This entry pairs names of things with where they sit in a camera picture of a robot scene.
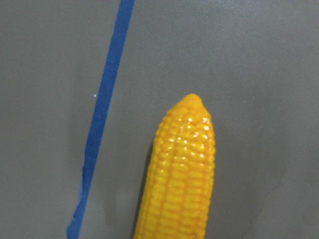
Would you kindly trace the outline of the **yellow toy corn cob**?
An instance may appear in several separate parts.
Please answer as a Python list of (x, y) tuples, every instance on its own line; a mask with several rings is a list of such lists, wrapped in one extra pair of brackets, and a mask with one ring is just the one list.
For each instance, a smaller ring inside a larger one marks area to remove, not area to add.
[(135, 227), (136, 239), (202, 239), (214, 184), (215, 138), (210, 113), (185, 96), (156, 131)]

